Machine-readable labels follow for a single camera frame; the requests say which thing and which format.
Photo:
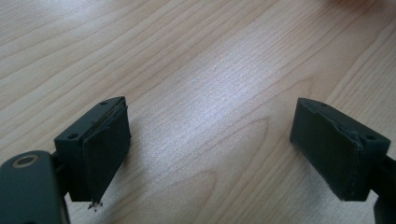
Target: wood grain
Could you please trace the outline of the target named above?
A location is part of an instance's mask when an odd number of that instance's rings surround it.
[[[374,223],[376,195],[340,202],[289,134],[307,97],[396,141],[394,1],[0,4],[0,162],[127,98],[128,158],[73,223]]]

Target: screw hole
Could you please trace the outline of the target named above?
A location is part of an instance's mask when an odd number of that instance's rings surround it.
[[[26,166],[30,166],[31,164],[35,163],[37,160],[38,160],[37,155],[27,155],[12,162],[12,166],[15,168],[23,168]]]
[[[366,135],[366,138],[369,139],[369,140],[375,140],[375,137],[372,136],[372,135]]]
[[[69,136],[67,136],[68,139],[74,139],[74,138],[77,138],[77,137],[78,137],[77,133],[72,133]]]

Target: black plastic part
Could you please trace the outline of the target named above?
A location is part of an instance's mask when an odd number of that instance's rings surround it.
[[[387,156],[383,135],[321,102],[300,98],[290,141],[343,201],[365,201],[368,178]]]
[[[125,98],[96,105],[54,142],[72,201],[99,203],[131,144]]]
[[[26,152],[1,166],[0,223],[69,223],[48,152]]]
[[[376,224],[394,224],[396,223],[396,206],[389,204],[388,200],[379,197],[374,206]]]

